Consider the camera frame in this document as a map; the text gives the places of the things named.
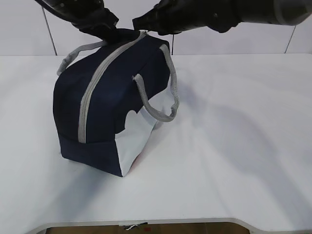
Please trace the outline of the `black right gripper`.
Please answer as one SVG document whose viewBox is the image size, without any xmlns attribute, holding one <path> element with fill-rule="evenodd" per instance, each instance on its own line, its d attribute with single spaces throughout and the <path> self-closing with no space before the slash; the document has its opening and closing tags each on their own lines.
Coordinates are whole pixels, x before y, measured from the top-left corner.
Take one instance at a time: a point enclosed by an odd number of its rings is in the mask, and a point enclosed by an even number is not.
<svg viewBox="0 0 312 234">
<path fill-rule="evenodd" d="M 234 0 L 162 0 L 132 20 L 134 30 L 156 31 L 160 36 L 201 27 L 225 33 L 240 22 Z"/>
</svg>

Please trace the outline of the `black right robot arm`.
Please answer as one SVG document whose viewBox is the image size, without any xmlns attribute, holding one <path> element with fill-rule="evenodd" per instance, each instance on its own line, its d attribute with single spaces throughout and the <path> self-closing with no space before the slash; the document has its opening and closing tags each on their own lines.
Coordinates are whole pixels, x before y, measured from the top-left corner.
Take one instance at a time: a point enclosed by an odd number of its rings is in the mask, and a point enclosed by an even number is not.
<svg viewBox="0 0 312 234">
<path fill-rule="evenodd" d="M 133 27 L 160 36 L 201 27 L 226 33 L 240 23 L 295 26 L 311 14 L 310 0 L 161 0 Z"/>
</svg>

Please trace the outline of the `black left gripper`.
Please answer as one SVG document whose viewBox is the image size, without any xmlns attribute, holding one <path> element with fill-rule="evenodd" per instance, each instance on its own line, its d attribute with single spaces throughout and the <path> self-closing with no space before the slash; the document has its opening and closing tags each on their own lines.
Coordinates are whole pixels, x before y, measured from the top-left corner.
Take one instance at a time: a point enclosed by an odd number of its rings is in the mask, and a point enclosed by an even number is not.
<svg viewBox="0 0 312 234">
<path fill-rule="evenodd" d="M 74 16 L 72 25 L 80 32 L 97 37 L 109 44 L 118 43 L 122 36 L 116 28 L 118 17 L 105 7 L 102 0 L 71 0 Z"/>
</svg>

